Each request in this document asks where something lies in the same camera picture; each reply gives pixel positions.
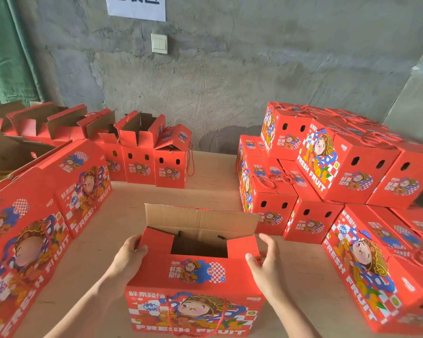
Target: concrete wall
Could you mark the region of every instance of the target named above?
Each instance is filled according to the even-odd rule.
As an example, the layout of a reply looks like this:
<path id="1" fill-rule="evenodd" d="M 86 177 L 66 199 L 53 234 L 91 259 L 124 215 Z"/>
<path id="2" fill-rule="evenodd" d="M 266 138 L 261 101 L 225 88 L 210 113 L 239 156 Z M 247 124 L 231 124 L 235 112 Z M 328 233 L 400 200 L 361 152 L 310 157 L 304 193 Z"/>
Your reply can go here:
<path id="1" fill-rule="evenodd" d="M 387 115 L 384 124 L 423 142 L 423 56 Z M 417 202 L 423 205 L 423 193 Z"/>
<path id="2" fill-rule="evenodd" d="M 105 0 L 18 2 L 52 100 L 164 113 L 223 153 L 270 100 L 382 121 L 423 53 L 423 0 L 166 0 L 166 23 L 108 16 Z"/>

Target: paper sign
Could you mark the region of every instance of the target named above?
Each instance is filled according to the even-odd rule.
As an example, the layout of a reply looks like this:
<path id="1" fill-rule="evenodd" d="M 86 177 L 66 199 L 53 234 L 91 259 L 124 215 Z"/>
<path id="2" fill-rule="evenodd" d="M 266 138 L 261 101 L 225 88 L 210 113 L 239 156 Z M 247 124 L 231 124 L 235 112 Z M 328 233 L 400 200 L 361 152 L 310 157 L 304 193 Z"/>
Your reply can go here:
<path id="1" fill-rule="evenodd" d="M 108 14 L 166 22 L 166 0 L 106 0 Z"/>

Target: forearm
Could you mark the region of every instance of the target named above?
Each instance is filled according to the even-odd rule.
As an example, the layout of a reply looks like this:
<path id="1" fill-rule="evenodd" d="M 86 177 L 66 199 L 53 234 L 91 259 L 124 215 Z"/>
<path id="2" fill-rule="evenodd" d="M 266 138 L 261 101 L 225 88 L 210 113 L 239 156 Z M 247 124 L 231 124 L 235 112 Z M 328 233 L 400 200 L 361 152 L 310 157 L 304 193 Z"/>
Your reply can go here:
<path id="1" fill-rule="evenodd" d="M 289 338 L 321 338 L 306 315 L 287 293 L 267 296 Z"/>
<path id="2" fill-rule="evenodd" d="M 103 276 L 45 338 L 93 337 L 107 308 L 115 299 L 115 288 L 113 278 Z"/>

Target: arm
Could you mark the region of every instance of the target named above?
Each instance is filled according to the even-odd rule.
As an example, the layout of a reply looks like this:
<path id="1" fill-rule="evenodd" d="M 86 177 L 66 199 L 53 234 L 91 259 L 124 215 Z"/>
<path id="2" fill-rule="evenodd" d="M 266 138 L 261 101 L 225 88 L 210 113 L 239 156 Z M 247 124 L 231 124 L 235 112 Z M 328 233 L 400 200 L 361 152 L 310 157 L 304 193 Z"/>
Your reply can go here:
<path id="1" fill-rule="evenodd" d="M 135 276 L 147 246 L 135 250 L 141 235 L 130 237 L 116 254 L 113 263 L 94 286 L 75 304 L 45 338 L 93 337 L 112 301 L 125 292 Z"/>
<path id="2" fill-rule="evenodd" d="M 321 338 L 316 328 L 288 292 L 277 243 L 262 233 L 260 238 L 268 244 L 268 252 L 263 265 L 260 267 L 251 254 L 246 254 L 246 260 L 255 283 L 281 320 L 288 337 Z"/>

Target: stack of boxes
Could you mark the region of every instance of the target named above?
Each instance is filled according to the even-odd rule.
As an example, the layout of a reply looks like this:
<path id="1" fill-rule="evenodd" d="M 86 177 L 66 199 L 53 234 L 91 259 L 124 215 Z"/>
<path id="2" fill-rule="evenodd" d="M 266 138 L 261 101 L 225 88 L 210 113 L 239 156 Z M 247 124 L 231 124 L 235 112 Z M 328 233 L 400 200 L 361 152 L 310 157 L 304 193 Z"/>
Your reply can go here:
<path id="1" fill-rule="evenodd" d="M 164 115 L 0 105 L 0 336 L 11 336 L 111 180 L 184 188 L 191 131 Z"/>
<path id="2" fill-rule="evenodd" d="M 322 244 L 373 331 L 423 334 L 423 144 L 347 110 L 269 102 L 237 174 L 258 231 Z"/>

